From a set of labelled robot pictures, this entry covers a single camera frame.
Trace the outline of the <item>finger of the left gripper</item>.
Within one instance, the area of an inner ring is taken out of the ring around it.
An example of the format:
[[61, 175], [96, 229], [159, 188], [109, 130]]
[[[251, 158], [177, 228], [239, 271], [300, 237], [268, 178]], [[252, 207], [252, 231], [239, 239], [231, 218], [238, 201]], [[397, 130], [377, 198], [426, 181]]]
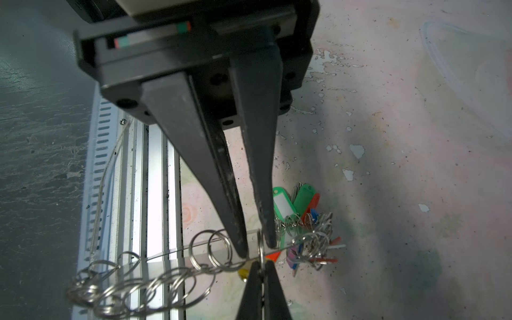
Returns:
[[272, 170], [283, 73], [278, 46], [232, 57], [229, 73], [259, 220], [267, 246], [275, 248]]
[[141, 102], [207, 192], [234, 249], [247, 257], [247, 230], [225, 136], [201, 105], [191, 77], [174, 73], [146, 81], [141, 92]]

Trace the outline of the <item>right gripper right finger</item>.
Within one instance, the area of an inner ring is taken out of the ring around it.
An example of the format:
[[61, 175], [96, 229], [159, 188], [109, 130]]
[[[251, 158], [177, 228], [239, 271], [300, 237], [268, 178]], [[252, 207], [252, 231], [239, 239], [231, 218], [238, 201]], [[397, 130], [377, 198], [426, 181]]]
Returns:
[[263, 318], [264, 320], [292, 320], [273, 261], [266, 261], [264, 267]]

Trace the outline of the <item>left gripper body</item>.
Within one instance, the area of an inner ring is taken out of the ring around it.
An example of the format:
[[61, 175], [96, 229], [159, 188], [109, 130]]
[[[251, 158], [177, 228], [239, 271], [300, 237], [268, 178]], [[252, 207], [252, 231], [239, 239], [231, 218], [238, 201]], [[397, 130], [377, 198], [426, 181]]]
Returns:
[[97, 21], [73, 34], [78, 66], [99, 84], [103, 98], [152, 125], [142, 103], [146, 81], [185, 72], [201, 105], [225, 128], [238, 125], [229, 60], [270, 45], [283, 64], [278, 112], [305, 78], [318, 1], [186, 1], [131, 17]]

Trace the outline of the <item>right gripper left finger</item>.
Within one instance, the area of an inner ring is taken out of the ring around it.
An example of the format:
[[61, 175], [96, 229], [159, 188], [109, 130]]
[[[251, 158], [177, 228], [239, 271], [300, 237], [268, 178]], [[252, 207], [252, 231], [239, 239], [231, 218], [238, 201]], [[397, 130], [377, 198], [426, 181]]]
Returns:
[[262, 320], [263, 280], [260, 262], [253, 262], [236, 315], [236, 320]]

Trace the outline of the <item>bunch of coloured key tags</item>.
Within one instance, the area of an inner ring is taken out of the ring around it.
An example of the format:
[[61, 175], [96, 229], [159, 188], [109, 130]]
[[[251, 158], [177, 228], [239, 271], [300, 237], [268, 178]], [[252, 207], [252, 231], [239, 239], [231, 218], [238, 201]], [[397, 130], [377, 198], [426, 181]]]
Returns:
[[285, 262], [293, 276], [301, 265], [319, 271], [338, 262], [331, 252], [346, 245], [333, 236], [333, 214], [319, 211], [320, 198], [320, 193], [306, 183], [297, 184], [292, 193], [273, 188], [277, 247], [263, 250], [266, 261]]

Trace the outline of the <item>large keyring with chain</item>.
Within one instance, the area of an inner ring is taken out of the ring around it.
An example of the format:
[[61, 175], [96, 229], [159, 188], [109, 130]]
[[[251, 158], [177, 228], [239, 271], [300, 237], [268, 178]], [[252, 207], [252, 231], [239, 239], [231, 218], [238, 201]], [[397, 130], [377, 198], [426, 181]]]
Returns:
[[248, 256], [240, 257], [223, 230], [202, 231], [189, 245], [175, 250], [183, 257], [182, 265], [161, 271], [151, 270], [138, 255], [128, 262], [122, 257], [94, 261], [78, 272], [65, 294], [73, 305], [90, 310], [98, 319], [145, 319], [185, 311], [211, 297], [224, 273], [237, 274], [245, 284], [251, 264], [257, 261], [263, 280], [263, 250], [270, 247], [259, 229], [249, 231], [247, 241]]

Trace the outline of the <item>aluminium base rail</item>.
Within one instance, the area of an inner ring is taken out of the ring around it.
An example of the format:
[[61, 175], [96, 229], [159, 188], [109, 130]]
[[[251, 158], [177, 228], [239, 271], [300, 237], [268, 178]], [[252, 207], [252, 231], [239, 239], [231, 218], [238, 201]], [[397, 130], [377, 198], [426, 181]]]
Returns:
[[78, 262], [128, 262], [153, 271], [182, 265], [179, 156], [161, 129], [93, 94]]

